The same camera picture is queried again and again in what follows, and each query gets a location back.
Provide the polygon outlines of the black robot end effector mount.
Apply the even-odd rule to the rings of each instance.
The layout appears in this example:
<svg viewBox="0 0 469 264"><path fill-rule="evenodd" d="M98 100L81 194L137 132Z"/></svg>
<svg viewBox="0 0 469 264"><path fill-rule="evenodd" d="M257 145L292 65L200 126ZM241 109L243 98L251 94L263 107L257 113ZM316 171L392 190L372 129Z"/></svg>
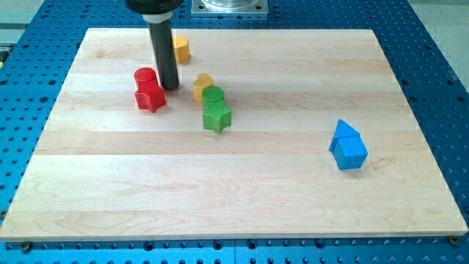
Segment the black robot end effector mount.
<svg viewBox="0 0 469 264"><path fill-rule="evenodd" d="M146 22L163 23L172 17L183 0L126 0L125 3L131 11L141 14Z"/></svg>

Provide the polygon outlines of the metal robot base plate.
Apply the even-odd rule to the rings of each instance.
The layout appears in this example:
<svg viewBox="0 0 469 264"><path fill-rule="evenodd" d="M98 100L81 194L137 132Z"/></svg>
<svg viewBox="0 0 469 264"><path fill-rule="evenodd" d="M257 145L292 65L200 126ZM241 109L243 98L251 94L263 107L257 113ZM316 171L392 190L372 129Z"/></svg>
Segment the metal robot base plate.
<svg viewBox="0 0 469 264"><path fill-rule="evenodd" d="M268 0L191 0L193 15L266 15Z"/></svg>

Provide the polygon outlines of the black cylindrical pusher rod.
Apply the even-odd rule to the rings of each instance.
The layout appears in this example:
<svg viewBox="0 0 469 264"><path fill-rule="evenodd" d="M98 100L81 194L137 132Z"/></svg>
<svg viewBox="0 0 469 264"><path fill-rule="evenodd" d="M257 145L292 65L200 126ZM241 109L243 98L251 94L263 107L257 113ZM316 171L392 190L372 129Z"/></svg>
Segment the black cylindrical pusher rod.
<svg viewBox="0 0 469 264"><path fill-rule="evenodd" d="M176 90L180 85L177 61L171 34L170 20L161 23L149 23L155 62L160 85L165 90Z"/></svg>

